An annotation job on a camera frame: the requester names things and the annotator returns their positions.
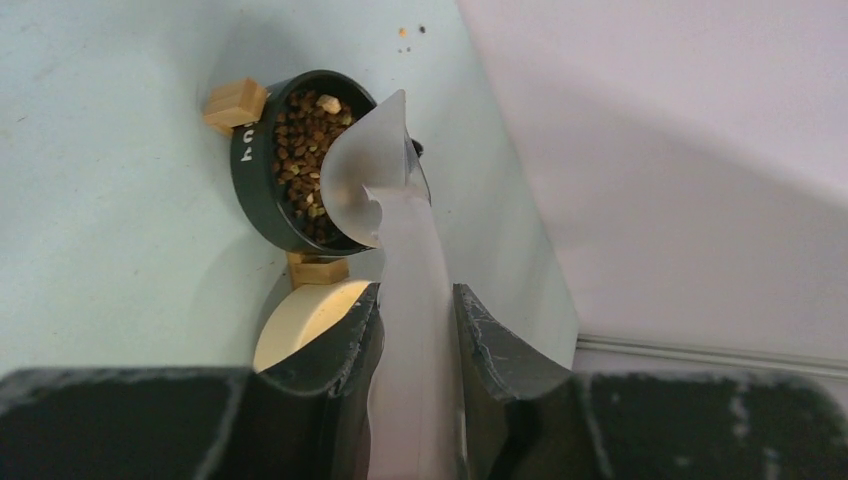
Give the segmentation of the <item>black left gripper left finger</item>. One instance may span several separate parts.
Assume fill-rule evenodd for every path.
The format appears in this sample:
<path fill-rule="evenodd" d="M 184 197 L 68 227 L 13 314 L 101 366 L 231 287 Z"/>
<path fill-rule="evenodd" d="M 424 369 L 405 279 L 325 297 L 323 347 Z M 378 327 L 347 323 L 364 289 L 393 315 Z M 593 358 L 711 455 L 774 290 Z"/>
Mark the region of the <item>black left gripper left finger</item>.
<path fill-rule="evenodd" d="M 363 479 L 384 328 L 368 285 L 334 326 L 249 367 L 28 369 L 1 381 L 5 479 Z"/>

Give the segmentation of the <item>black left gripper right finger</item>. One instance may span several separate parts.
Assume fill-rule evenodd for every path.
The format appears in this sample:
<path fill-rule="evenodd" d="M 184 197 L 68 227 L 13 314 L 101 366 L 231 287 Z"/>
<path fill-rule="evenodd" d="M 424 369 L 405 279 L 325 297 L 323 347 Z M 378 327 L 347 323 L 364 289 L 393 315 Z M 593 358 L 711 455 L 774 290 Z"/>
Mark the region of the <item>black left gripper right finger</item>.
<path fill-rule="evenodd" d="M 847 417 L 816 383 L 754 371 L 576 373 L 453 302 L 467 479 L 843 479 Z"/>

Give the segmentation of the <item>translucent plastic scoop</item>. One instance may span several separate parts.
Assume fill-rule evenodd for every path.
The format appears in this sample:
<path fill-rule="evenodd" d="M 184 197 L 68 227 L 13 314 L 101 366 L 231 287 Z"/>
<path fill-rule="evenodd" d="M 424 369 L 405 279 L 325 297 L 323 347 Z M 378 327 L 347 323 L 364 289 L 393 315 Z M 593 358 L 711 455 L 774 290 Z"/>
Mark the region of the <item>translucent plastic scoop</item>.
<path fill-rule="evenodd" d="M 350 239 L 385 257 L 384 328 L 370 386 L 372 479 L 455 479 L 459 410 L 452 284 L 430 190 L 398 90 L 333 142 L 320 173 L 324 205 Z"/>

